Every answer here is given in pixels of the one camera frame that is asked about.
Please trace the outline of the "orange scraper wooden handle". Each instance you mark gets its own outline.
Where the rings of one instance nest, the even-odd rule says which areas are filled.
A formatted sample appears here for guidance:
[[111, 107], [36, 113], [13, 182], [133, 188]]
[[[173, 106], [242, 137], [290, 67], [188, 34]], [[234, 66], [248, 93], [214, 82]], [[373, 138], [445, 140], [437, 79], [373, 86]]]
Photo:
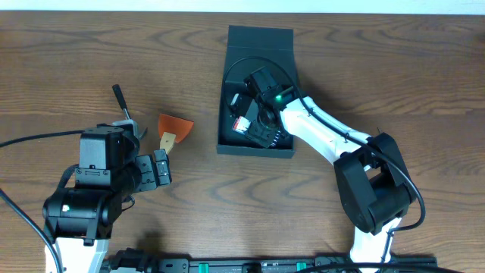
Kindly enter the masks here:
[[176, 143], [182, 142], [188, 136], [193, 125], [193, 121], [160, 114], [158, 117], [159, 149], [164, 149], [168, 154]]

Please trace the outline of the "blue precision screwdriver set case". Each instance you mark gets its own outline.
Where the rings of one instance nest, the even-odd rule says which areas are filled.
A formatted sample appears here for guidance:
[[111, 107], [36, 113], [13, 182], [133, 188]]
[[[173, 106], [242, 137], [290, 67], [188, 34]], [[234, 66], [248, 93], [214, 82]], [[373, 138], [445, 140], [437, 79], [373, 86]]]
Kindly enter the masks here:
[[246, 134], [247, 130], [251, 126], [251, 121], [246, 119], [243, 116], [239, 116], [235, 121], [232, 126], [232, 130], [234, 132], [240, 133], [240, 134]]

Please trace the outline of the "hammer with black grip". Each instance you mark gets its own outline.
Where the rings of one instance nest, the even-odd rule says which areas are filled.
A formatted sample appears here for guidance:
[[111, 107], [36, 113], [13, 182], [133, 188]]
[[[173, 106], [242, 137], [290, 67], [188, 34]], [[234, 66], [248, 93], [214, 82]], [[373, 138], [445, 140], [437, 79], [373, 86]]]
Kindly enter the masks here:
[[148, 132], [148, 128], [146, 127], [144, 131], [141, 131], [139, 129], [138, 123], [131, 118], [131, 115], [129, 113], [129, 110], [120, 86], [118, 84], [115, 84], [112, 86], [112, 89], [117, 99], [118, 105], [120, 106], [125, 116], [125, 118], [122, 121], [115, 121], [112, 123], [112, 125], [116, 127], [126, 127], [127, 129], [131, 129], [133, 132], [133, 135], [138, 140], [142, 140], [146, 135], [146, 133]]

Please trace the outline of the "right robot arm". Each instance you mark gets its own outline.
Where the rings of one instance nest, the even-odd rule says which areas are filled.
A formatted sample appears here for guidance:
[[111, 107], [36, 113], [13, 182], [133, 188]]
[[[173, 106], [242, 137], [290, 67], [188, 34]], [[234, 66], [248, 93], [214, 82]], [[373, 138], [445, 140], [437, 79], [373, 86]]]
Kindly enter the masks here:
[[333, 166], [344, 212], [355, 226], [353, 262], [390, 262], [393, 236], [422, 196], [396, 141], [348, 127], [292, 87], [234, 93], [226, 100], [233, 131], [264, 148], [286, 136], [303, 140]]

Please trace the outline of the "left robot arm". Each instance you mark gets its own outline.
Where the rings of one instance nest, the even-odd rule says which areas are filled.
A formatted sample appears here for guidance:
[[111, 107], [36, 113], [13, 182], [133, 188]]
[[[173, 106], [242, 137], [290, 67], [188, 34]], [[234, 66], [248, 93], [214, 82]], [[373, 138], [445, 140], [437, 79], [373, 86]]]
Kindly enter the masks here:
[[134, 194], [171, 183], [166, 149], [138, 155], [136, 149], [94, 152], [66, 168], [42, 214], [47, 272], [98, 272], [113, 225]]

